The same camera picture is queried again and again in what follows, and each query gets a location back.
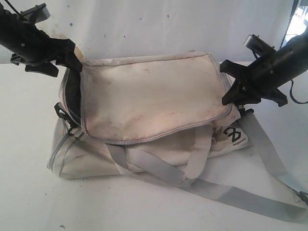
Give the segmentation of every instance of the bag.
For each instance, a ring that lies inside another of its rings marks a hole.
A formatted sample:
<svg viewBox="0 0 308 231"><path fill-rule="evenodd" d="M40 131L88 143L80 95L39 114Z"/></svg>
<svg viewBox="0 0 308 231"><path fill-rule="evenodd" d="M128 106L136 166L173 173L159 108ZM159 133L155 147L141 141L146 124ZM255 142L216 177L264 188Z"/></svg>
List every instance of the bag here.
<svg viewBox="0 0 308 231"><path fill-rule="evenodd" d="M48 168L68 179L124 174L200 194L208 157L250 145L237 109L221 104L229 88L204 52L85 62L81 75L67 70L63 79Z"/></svg>

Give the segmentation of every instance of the black logo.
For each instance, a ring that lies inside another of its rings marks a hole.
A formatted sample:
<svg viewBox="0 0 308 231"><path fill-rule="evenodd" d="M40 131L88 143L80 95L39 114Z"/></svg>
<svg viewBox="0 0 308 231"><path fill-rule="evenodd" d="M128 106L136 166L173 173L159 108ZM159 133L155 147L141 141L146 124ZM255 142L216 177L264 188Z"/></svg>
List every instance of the black logo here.
<svg viewBox="0 0 308 231"><path fill-rule="evenodd" d="M227 135L228 137L232 136L232 143L236 142L237 140L239 140L242 136L242 133L240 131L237 131L235 128L233 127L228 127L226 128L223 133L225 135Z"/></svg>

